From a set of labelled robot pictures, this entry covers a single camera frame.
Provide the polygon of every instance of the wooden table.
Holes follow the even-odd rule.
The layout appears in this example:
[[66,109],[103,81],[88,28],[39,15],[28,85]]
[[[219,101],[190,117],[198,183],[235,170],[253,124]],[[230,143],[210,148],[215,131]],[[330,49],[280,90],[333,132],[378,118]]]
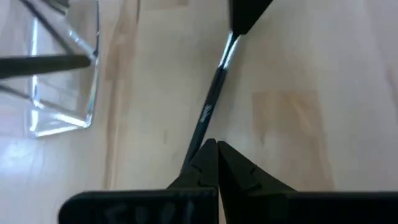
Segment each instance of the wooden table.
[[[275,0],[207,132],[297,190],[398,189],[398,2]],[[101,0],[90,129],[0,137],[0,216],[54,223],[88,189],[176,178],[228,34],[226,0]]]

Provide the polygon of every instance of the clear glass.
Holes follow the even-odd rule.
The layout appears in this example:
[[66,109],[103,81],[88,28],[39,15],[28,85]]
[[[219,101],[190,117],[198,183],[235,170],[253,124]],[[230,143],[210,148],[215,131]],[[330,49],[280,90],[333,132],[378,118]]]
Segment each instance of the clear glass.
[[0,57],[73,51],[91,60],[91,65],[82,69],[1,80],[1,134],[40,137],[90,126],[98,85],[98,24],[97,0],[1,1]]

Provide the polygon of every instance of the light wood surface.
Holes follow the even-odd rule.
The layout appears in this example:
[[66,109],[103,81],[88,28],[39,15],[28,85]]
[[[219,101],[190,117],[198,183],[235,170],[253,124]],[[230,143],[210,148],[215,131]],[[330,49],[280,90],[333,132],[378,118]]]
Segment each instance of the light wood surface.
[[[297,190],[397,190],[397,11],[395,0],[275,0],[241,39],[206,136]],[[178,175],[227,1],[101,0],[101,31],[92,127],[0,137],[5,223],[55,223],[82,190],[158,189]]]

